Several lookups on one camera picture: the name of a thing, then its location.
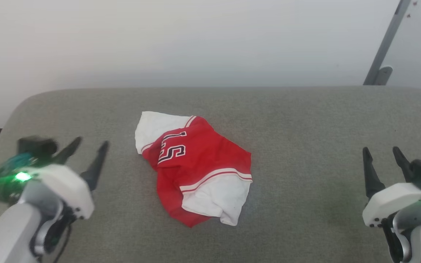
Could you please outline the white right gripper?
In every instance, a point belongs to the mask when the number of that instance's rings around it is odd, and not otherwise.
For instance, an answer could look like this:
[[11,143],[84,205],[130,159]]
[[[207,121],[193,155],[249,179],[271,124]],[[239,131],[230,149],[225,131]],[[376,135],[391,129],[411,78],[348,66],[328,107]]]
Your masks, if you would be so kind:
[[421,202],[421,189],[412,183],[414,173],[410,162],[399,147],[394,146],[392,151],[406,183],[396,183],[385,187],[373,167],[373,158],[369,148],[363,148],[364,182],[368,203],[362,212],[362,218],[364,224],[370,228],[379,227],[381,220]]

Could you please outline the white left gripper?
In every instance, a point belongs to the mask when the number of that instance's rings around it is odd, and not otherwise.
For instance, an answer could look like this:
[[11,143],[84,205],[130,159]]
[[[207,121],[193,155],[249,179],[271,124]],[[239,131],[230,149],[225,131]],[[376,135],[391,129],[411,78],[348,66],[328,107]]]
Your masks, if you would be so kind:
[[91,192],[97,188],[110,142],[102,143],[88,169],[79,176],[64,164],[81,142],[82,137],[76,137],[52,158],[53,164],[40,168],[34,166],[35,158],[29,153],[9,158],[0,167],[0,202],[28,203],[54,217],[67,207],[75,218],[90,218],[95,209]]

